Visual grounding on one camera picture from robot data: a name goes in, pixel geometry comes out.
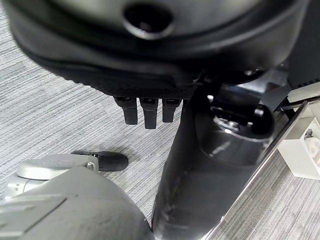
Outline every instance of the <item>white plastic part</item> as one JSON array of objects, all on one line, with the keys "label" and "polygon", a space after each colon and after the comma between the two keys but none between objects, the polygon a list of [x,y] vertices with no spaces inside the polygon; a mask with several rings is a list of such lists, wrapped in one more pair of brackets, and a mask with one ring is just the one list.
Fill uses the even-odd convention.
[{"label": "white plastic part", "polygon": [[320,139],[320,125],[315,117],[301,118],[287,137],[279,144],[278,150],[295,177],[320,180],[318,157],[313,159],[305,143],[305,133],[312,129],[312,136]]},{"label": "white plastic part", "polygon": [[316,158],[320,150],[320,139],[317,137],[307,137],[304,143],[313,159]]}]

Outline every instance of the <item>gray carpet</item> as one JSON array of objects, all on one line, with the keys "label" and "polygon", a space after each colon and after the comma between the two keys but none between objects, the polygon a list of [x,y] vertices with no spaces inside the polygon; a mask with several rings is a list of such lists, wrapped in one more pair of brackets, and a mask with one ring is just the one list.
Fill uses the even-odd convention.
[{"label": "gray carpet", "polygon": [[[0,4],[0,195],[25,159],[74,150],[124,153],[129,167],[105,174],[148,219],[162,167],[179,125],[145,130],[124,124],[112,97],[43,70],[17,48]],[[278,152],[233,206],[214,240],[320,239],[319,181],[293,177]]]}]

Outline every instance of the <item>round hole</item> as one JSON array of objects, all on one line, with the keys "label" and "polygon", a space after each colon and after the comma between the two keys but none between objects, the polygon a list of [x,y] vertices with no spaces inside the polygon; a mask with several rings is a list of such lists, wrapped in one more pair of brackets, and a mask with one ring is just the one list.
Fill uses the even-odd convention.
[{"label": "round hole", "polygon": [[145,40],[157,40],[168,36],[173,29],[173,17],[162,6],[134,4],[124,11],[124,26],[134,36]]}]

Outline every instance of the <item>white box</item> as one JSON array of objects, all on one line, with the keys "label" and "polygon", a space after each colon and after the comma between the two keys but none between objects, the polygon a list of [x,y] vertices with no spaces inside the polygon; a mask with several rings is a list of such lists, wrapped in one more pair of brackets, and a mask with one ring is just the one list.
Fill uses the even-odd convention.
[{"label": "white box", "polygon": [[305,133],[312,129],[312,136],[320,139],[320,125],[315,117],[299,119],[278,150],[295,177],[320,180],[320,167],[311,157],[305,144]]}]

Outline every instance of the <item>floor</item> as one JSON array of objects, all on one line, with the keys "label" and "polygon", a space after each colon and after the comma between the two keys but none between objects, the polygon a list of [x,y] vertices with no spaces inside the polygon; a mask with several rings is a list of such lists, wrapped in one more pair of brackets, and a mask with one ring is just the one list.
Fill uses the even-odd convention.
[{"label": "floor", "polygon": [[[0,196],[19,162],[74,150],[110,150],[129,167],[107,178],[150,219],[162,168],[179,125],[124,124],[112,97],[57,77],[30,61],[13,41],[0,3]],[[320,239],[320,183],[293,177],[276,152],[233,206],[213,240]]]}]

